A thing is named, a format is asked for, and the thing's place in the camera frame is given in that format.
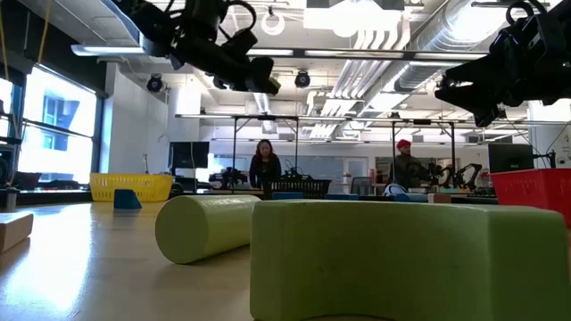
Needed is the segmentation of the yellow plastic basket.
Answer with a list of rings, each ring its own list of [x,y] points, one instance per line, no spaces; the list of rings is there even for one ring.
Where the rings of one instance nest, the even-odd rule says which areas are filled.
[[[132,190],[140,202],[164,202],[172,182],[169,175],[92,173],[89,187],[95,202],[113,202],[116,190]]]

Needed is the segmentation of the silver ventilation duct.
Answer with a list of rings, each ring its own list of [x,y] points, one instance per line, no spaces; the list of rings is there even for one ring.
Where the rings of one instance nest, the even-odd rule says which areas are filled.
[[[505,22],[505,11],[474,7],[482,0],[449,0],[427,26],[410,42],[412,51],[471,51],[493,35]],[[397,92],[411,92],[424,85],[442,68],[398,64],[398,78],[393,80]]]

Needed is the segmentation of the black table frame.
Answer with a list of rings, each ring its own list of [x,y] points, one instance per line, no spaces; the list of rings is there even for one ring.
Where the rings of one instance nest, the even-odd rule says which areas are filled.
[[[262,200],[265,199],[263,193],[258,192],[248,192]],[[180,195],[193,195],[193,193],[171,193],[169,199],[180,196]],[[205,193],[198,194],[198,196],[222,196],[229,195],[228,193]],[[367,202],[394,202],[394,196],[374,196],[365,195],[358,196],[359,201]],[[82,203],[82,202],[93,202],[93,198],[88,191],[74,191],[74,190],[61,190],[61,191],[21,191],[15,194],[15,205],[8,205],[8,193],[5,191],[0,191],[0,210],[9,208],[10,206],[39,206],[48,204],[60,204],[60,203]],[[485,204],[485,205],[499,205],[497,198],[491,197],[476,197],[468,196],[463,194],[452,194],[451,203],[461,203],[461,204]]]

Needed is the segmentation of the red plastic basket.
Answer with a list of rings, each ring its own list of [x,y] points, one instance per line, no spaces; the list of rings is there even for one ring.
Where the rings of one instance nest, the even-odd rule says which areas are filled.
[[[490,175],[500,205],[559,212],[571,229],[571,169],[528,169]]]

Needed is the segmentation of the green arch block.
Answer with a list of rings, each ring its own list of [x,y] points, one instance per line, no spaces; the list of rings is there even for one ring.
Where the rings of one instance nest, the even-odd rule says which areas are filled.
[[[522,206],[265,201],[252,214],[260,321],[571,321],[567,229]]]

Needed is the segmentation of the grey office chair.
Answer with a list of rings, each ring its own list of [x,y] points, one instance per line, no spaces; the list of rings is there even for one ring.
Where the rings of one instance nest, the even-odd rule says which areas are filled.
[[[372,179],[370,177],[354,177],[351,184],[351,193],[359,196],[366,196],[375,193]]]

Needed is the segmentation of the long wooden plank block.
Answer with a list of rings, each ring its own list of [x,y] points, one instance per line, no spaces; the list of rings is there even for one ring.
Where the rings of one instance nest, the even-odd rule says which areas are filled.
[[[0,213],[0,255],[26,239],[32,232],[31,212]]]

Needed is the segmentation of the black overhead beam with lights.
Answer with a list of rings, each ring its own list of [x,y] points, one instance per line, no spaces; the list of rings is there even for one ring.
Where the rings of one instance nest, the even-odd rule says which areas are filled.
[[[136,46],[72,45],[77,56],[142,55],[145,51]],[[253,48],[247,52],[251,57],[328,59],[328,60],[385,60],[407,62],[468,62],[486,56],[479,52],[436,52],[410,50],[358,50],[317,48]]]

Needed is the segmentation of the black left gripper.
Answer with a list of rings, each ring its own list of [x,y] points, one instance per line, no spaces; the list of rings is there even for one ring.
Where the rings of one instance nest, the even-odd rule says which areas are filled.
[[[232,6],[252,15],[250,26],[230,36],[220,27]],[[271,77],[274,61],[269,57],[250,60],[247,52],[257,43],[252,29],[257,21],[253,7],[244,0],[186,0],[176,18],[178,31],[170,56],[175,69],[188,63],[213,77],[215,87],[234,91],[276,95],[281,85]]]

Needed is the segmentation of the black plastic basket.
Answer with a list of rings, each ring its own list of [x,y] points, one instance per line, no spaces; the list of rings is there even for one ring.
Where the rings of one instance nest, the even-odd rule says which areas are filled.
[[[264,197],[269,200],[273,200],[272,194],[274,192],[302,192],[304,193],[303,199],[324,199],[324,196],[328,193],[330,183],[330,180],[291,181],[282,179],[264,183],[262,190]]]

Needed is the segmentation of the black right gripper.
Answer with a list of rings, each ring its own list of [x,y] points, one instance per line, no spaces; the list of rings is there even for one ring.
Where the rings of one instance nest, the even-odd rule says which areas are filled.
[[[498,118],[498,104],[518,106],[524,101],[541,101],[533,79],[534,38],[541,17],[519,18],[501,29],[490,45],[490,55],[447,69],[434,96],[470,112],[478,128]],[[477,87],[454,87],[465,82],[492,87],[492,96]]]

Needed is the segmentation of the person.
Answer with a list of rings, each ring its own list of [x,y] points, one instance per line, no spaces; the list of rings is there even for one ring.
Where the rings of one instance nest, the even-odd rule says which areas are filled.
[[[281,177],[281,163],[268,139],[262,139],[256,146],[249,168],[252,188],[261,189],[264,183],[278,181]]]
[[[427,180],[427,169],[419,159],[411,155],[411,142],[400,140],[397,145],[398,155],[395,156],[389,169],[389,182],[404,189],[419,188],[422,181]]]

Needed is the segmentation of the blue wedge block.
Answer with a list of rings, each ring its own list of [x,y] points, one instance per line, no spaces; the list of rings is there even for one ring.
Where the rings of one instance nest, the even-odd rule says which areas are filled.
[[[116,189],[113,196],[113,208],[116,210],[141,210],[142,205],[134,190]]]

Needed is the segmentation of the green cylinder block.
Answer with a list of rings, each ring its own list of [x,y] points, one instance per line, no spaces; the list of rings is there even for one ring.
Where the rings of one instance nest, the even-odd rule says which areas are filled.
[[[184,195],[160,209],[154,235],[163,256],[176,264],[231,251],[251,241],[253,195]]]

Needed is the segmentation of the black computer monitor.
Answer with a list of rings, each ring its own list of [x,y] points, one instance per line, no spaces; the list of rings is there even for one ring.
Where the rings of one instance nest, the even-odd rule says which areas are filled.
[[[529,144],[488,144],[487,148],[491,173],[534,168],[533,147]]]
[[[171,169],[207,169],[209,142],[172,142],[170,144]]]

